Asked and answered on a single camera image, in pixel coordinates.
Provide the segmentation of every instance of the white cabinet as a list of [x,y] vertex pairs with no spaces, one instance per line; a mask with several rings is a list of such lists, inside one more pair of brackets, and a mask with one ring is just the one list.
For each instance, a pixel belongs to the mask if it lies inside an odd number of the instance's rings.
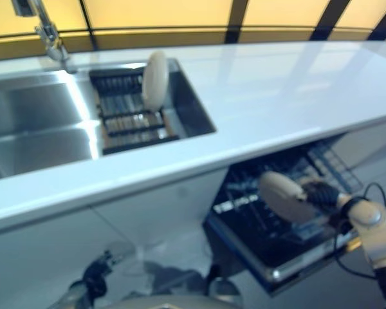
[[145,248],[200,229],[225,174],[201,174],[0,232],[0,309],[47,308],[111,242]]
[[87,208],[0,233],[0,309],[47,308],[120,240]]
[[350,132],[332,148],[348,167],[355,167],[386,146],[386,122]]
[[94,209],[138,246],[200,228],[227,169],[103,203]]

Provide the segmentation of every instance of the kitchen counter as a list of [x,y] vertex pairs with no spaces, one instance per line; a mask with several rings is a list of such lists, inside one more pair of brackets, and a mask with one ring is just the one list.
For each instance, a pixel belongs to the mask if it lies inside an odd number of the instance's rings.
[[[152,51],[72,57],[76,65],[127,62],[147,59]],[[217,131],[1,179],[0,229],[386,120],[382,42],[163,51],[179,60]],[[0,74],[54,67],[46,57],[0,61]]]

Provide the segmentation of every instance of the stainless steel sink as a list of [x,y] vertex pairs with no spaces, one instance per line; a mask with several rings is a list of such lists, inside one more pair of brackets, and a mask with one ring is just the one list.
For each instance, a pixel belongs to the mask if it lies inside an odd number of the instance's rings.
[[215,131],[174,59],[159,114],[143,106],[108,114],[108,102],[116,107],[120,98],[130,98],[134,107],[140,94],[128,93],[120,83],[106,94],[97,80],[141,76],[144,66],[132,62],[81,68],[74,75],[51,71],[0,78],[0,178]]

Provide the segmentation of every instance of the dishwasher rack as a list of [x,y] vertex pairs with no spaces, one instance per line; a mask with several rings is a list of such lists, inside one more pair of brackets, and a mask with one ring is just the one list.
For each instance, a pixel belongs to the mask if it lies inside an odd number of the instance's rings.
[[[278,217],[259,194],[259,177],[266,171],[285,174],[296,182],[320,178],[349,194],[361,181],[332,150],[334,138],[261,156],[230,166],[207,216],[210,227],[272,292],[300,277],[311,264],[331,254],[335,229],[324,214],[303,226]],[[347,242],[352,234],[342,236]]]

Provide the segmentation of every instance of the open dishwasher door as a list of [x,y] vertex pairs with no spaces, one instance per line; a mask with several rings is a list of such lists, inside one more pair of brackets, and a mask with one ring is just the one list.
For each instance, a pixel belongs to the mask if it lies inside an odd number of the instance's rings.
[[[307,219],[290,222],[272,211],[259,186],[260,176],[274,171],[298,184],[321,179],[340,192],[359,191],[361,182],[329,147],[334,140],[313,142],[230,167],[203,224],[215,263],[222,261],[222,267],[231,263],[231,259],[226,262],[221,257],[226,252],[220,253],[220,248],[227,249],[267,292],[276,294],[331,261],[338,218],[310,209]],[[339,235],[338,249],[344,250],[355,237],[353,232]]]

